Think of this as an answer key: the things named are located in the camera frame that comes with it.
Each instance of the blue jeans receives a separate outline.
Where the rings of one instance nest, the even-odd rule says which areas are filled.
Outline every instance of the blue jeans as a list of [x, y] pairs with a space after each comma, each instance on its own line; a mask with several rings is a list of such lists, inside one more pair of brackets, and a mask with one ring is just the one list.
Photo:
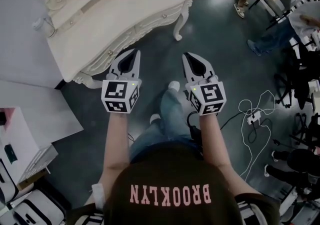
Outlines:
[[278, 23], [266, 31], [262, 37], [254, 43], [255, 49], [260, 53], [270, 53], [276, 48], [283, 48], [290, 39], [294, 38], [298, 43], [301, 42], [289, 19]]
[[130, 160], [154, 144], [177, 141], [195, 147], [194, 143], [190, 142], [190, 129], [176, 90], [168, 89], [162, 96], [160, 116], [161, 119], [154, 120], [131, 145]]

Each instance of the pink lettering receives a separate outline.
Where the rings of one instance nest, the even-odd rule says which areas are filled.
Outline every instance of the pink lettering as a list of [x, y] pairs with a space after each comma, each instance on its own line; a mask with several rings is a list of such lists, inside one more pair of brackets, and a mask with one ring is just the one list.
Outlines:
[[173, 188], [173, 203], [176, 207], [180, 206], [180, 190], [178, 187]]
[[209, 184], [203, 185], [203, 198], [206, 204], [211, 203], [210, 193], [209, 193]]
[[150, 186], [150, 194], [154, 192], [154, 205], [158, 206], [157, 187]]
[[147, 186], [143, 185], [143, 198], [141, 200], [141, 204], [150, 205], [150, 201], [147, 196]]
[[162, 193], [164, 195], [164, 199], [162, 201], [162, 206], [163, 207], [171, 206], [170, 199], [169, 199], [169, 190], [170, 190], [169, 187], [161, 187], [161, 191], [162, 191]]
[[183, 187], [182, 197], [183, 197], [183, 203], [184, 203], [184, 205], [185, 205], [185, 206], [190, 205], [190, 203], [191, 203], [191, 198], [190, 198], [190, 190], [189, 190], [189, 187], [187, 187], [187, 186], [184, 186], [184, 187]]
[[131, 198], [130, 198], [130, 203], [135, 202], [136, 204], [139, 204], [138, 200], [138, 185], [131, 185]]
[[199, 191], [200, 185], [192, 185], [193, 189], [193, 202], [195, 205], [200, 205], [201, 204], [201, 199], [200, 199], [200, 191]]

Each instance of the sleeve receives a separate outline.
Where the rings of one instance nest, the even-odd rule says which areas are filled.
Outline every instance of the sleeve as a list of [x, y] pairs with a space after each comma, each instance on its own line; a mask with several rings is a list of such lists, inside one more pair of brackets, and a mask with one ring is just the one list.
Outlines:
[[279, 225], [280, 205], [261, 194], [244, 193], [237, 195], [243, 225]]
[[66, 225], [101, 225], [104, 215], [96, 210], [94, 203], [82, 206], [77, 209], [69, 210], [66, 213]]
[[318, 179], [318, 182], [316, 183], [315, 187], [312, 189], [311, 193], [308, 195], [305, 195], [306, 199], [308, 201], [320, 199], [320, 179]]

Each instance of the white wall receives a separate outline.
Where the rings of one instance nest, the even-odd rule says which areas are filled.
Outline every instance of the white wall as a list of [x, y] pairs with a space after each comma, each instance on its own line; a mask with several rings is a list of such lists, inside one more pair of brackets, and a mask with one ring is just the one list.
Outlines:
[[34, 138], [52, 143], [83, 130], [61, 91], [0, 80], [0, 108], [14, 107]]
[[0, 0], [0, 79], [54, 88], [63, 79], [32, 23], [46, 15], [43, 0]]

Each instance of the office chair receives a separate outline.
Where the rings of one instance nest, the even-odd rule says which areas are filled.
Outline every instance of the office chair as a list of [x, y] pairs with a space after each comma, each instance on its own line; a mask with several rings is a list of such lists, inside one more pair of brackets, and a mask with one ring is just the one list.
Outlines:
[[294, 97], [297, 98], [300, 109], [305, 107], [306, 102], [312, 102], [309, 98], [309, 82], [313, 79], [319, 79], [320, 54], [318, 51], [308, 51], [303, 44], [299, 44], [300, 59], [297, 58], [295, 51], [292, 49], [288, 54], [290, 63], [285, 65], [284, 79], [280, 74], [275, 74], [274, 78], [281, 81], [285, 86], [285, 91], [280, 99], [276, 100], [280, 104], [285, 96], [289, 94], [290, 104], [284, 105], [290, 108], [292, 105], [292, 90]]
[[320, 118], [320, 115], [318, 113], [313, 115], [311, 117], [311, 122], [308, 127], [306, 126], [306, 120], [303, 121], [301, 118], [301, 130], [299, 130], [296, 133], [293, 133], [293, 135], [290, 135], [290, 137], [297, 141], [298, 145], [302, 143], [310, 147], [312, 150], [315, 150], [316, 147], [320, 147], [320, 124], [318, 124], [318, 118]]
[[[269, 28], [273, 27], [280, 21], [282, 18], [286, 17], [291, 12], [291, 0], [279, 0], [282, 5], [279, 5], [279, 2], [276, 2], [275, 0], [264, 0], [265, 3], [271, 8], [271, 10], [275, 13], [275, 17], [270, 21], [272, 24], [267, 27]], [[257, 5], [260, 2], [260, 0], [256, 0], [250, 7], [249, 10]]]

